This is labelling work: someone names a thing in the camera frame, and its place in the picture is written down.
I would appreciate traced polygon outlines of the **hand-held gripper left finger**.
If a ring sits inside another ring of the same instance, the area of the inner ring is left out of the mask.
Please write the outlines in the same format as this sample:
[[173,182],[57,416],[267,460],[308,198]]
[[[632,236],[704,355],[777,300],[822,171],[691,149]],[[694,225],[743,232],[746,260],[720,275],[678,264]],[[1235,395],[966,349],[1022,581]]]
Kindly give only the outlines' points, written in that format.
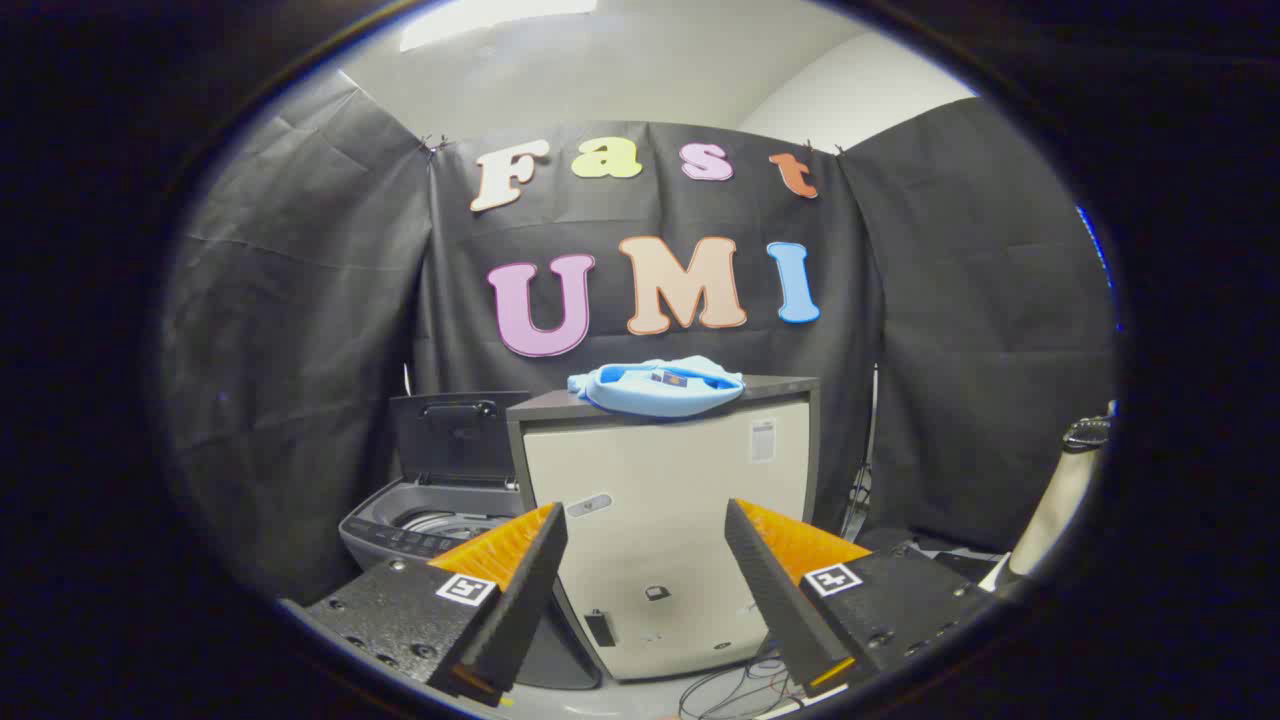
[[394,556],[305,610],[333,650],[393,685],[495,707],[532,644],[567,546],[545,503],[434,559]]

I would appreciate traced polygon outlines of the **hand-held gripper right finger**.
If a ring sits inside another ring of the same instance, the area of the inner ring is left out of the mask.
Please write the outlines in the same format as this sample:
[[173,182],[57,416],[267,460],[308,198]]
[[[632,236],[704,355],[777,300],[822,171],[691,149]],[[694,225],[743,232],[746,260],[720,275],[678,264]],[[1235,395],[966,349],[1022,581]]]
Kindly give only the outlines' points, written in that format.
[[993,606],[908,543],[868,550],[741,498],[726,505],[724,541],[809,700],[899,671]]

